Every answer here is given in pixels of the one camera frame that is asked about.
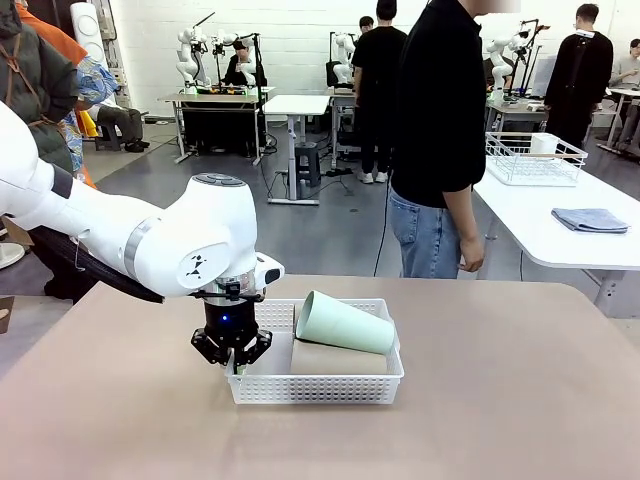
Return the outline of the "person's right hand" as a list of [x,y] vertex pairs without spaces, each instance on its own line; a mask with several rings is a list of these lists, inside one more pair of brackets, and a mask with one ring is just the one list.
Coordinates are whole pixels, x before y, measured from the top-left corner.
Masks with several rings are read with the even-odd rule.
[[479,237],[460,240],[461,262],[459,269],[468,273],[478,272],[484,263],[484,245]]

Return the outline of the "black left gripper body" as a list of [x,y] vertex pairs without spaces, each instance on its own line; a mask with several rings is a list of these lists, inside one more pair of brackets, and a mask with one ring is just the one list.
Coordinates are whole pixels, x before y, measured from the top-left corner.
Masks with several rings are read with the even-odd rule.
[[253,302],[244,301],[233,305],[206,302],[204,307],[205,333],[218,347],[245,349],[256,338],[258,324]]

